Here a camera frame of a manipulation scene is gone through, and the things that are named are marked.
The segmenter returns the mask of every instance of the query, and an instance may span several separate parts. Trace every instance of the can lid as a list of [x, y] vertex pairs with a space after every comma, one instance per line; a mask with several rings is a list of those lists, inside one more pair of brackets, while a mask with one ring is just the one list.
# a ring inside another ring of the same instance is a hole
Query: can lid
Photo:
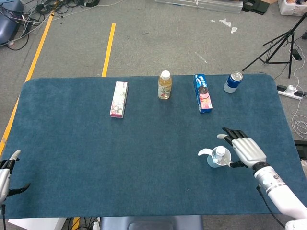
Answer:
[[231, 78], [235, 81], [240, 81], [243, 79], [243, 75], [240, 72], [233, 72], [231, 73]]
[[226, 148], [224, 146], [218, 146], [216, 147], [215, 152], [216, 152], [216, 155], [218, 156], [224, 156], [226, 152]]
[[161, 78], [163, 80], [168, 80], [171, 77], [171, 73], [167, 70], [162, 71]]

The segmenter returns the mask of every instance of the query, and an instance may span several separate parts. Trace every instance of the bottle label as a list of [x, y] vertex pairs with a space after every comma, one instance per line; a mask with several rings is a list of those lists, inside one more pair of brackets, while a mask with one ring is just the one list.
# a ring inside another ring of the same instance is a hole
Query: bottle label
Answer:
[[166, 86], [162, 86], [162, 85], [158, 85], [158, 95], [159, 97], [164, 97], [166, 96], [169, 92], [167, 91], [168, 87]]

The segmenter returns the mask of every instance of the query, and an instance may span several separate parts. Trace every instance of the table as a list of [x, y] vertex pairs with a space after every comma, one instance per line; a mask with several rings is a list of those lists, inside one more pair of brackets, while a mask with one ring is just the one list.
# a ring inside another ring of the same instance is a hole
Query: table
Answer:
[[[174, 76], [157, 97], [157, 76], [48, 78], [21, 92], [4, 157], [21, 149], [7, 218], [268, 213], [251, 170], [210, 168], [203, 148], [228, 147], [222, 127], [243, 130], [306, 205], [307, 183], [271, 76], [208, 75], [213, 110], [200, 114], [193, 76]], [[109, 111], [116, 81], [129, 83], [125, 116]]]

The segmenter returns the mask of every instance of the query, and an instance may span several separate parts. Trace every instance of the yellow floor stripe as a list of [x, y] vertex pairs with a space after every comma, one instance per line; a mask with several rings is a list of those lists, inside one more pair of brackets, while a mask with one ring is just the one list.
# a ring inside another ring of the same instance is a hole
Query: yellow floor stripe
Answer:
[[77, 230], [80, 224], [80, 217], [74, 217], [71, 230]]
[[109, 37], [109, 42], [107, 43], [107, 48], [106, 48], [105, 63], [104, 63], [104, 67], [102, 69], [102, 74], [101, 74], [102, 77], [106, 76], [107, 67], [109, 65], [109, 60], [110, 60], [110, 55], [111, 55], [111, 49], [112, 49], [112, 43], [113, 43], [115, 27], [116, 27], [116, 24], [112, 23], [110, 37]]
[[[48, 22], [47, 22], [47, 25], [45, 27], [45, 30], [44, 30], [44, 33], [43, 33], [43, 36], [40, 40], [40, 43], [38, 45], [38, 48], [37, 48], [37, 51], [35, 53], [35, 56], [34, 56], [34, 59], [32, 61], [32, 64], [31, 64], [31, 67], [29, 69], [29, 72], [28, 72], [28, 75], [25, 79], [24, 82], [28, 81], [31, 79], [32, 77], [32, 74], [33, 74], [33, 71], [34, 71], [34, 68], [35, 68], [35, 65], [37, 63], [37, 60], [38, 60], [38, 57], [39, 57], [39, 54], [40, 54], [40, 51], [42, 50], [43, 48], [43, 44], [44, 44], [44, 41], [45, 41], [45, 38], [47, 36], [47, 33], [48, 33], [48, 30], [49, 30], [49, 27], [50, 27], [50, 24], [51, 24], [51, 21], [52, 21], [52, 18], [53, 18], [53, 15], [50, 15], [49, 16], [49, 19], [48, 19]], [[18, 101], [19, 101], [19, 97], [16, 101], [16, 104], [15, 104], [15, 107], [13, 109], [13, 112], [11, 114], [11, 117], [9, 119], [9, 122], [5, 128], [5, 131], [4, 131], [4, 134], [2, 136], [2, 139], [1, 139], [1, 142], [0, 142], [0, 156], [2, 155], [3, 153], [3, 150], [4, 150], [4, 147], [5, 147], [5, 143], [9, 137], [9, 134], [10, 134], [10, 131], [11, 131], [11, 127], [12, 127], [12, 124], [13, 124], [13, 121], [14, 121], [14, 118], [15, 118], [15, 114], [16, 114], [16, 109], [17, 109], [17, 105], [18, 105]]]

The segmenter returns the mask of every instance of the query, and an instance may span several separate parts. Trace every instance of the power strip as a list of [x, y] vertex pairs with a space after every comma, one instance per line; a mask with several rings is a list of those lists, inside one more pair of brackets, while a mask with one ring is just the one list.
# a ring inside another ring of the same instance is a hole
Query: power strip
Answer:
[[307, 95], [307, 92], [297, 90], [296, 87], [294, 87], [293, 85], [289, 85], [288, 87], [284, 85], [278, 85], [277, 91], [278, 94], [280, 95], [291, 97], [298, 100], [301, 100], [302, 97], [305, 97]]

